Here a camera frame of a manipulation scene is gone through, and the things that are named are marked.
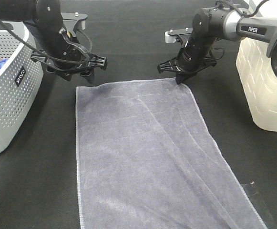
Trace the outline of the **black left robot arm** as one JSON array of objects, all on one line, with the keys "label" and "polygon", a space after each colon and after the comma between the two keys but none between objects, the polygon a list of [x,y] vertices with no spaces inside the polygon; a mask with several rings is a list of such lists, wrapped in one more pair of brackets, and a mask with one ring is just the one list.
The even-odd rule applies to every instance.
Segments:
[{"label": "black left robot arm", "polygon": [[[107,59],[80,44],[76,33],[83,34],[86,14],[62,13],[58,0],[0,0],[0,25],[15,39],[30,48],[31,60],[41,62],[46,71],[70,81],[79,74],[89,83],[94,69],[106,70]],[[11,31],[5,21],[22,22],[41,45],[37,50]]]}]

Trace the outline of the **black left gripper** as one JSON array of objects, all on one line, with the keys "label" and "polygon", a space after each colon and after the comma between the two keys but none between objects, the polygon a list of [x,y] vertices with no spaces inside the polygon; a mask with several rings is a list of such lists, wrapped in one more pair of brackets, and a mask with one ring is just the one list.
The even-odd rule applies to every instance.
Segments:
[{"label": "black left gripper", "polygon": [[31,59],[40,62],[46,67],[46,72],[55,74],[67,81],[78,74],[93,83],[95,79],[94,69],[106,70],[107,59],[90,53],[85,47],[78,43],[71,43],[69,48],[62,52],[62,57],[50,57],[45,50],[33,51]]}]

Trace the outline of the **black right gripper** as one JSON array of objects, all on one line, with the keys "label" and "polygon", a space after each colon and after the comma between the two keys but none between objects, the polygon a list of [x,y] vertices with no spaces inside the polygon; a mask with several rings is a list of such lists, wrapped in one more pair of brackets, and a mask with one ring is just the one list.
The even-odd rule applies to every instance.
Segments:
[{"label": "black right gripper", "polygon": [[207,56],[215,40],[216,38],[189,38],[176,57],[158,64],[158,72],[177,73],[175,81],[181,84],[196,76],[197,72],[215,66],[216,59]]}]

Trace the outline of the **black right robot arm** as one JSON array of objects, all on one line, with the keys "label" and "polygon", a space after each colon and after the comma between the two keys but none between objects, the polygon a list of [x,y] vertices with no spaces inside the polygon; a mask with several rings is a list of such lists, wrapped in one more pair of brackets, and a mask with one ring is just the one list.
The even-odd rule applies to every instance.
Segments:
[{"label": "black right robot arm", "polygon": [[268,44],[266,56],[271,59],[277,77],[277,18],[257,16],[264,3],[261,1],[254,12],[230,0],[217,0],[213,7],[198,8],[190,28],[166,31],[166,43],[179,42],[181,48],[176,57],[158,64],[158,72],[174,72],[176,82],[180,84],[216,65],[217,58],[211,51],[216,41],[239,42],[250,38]]}]

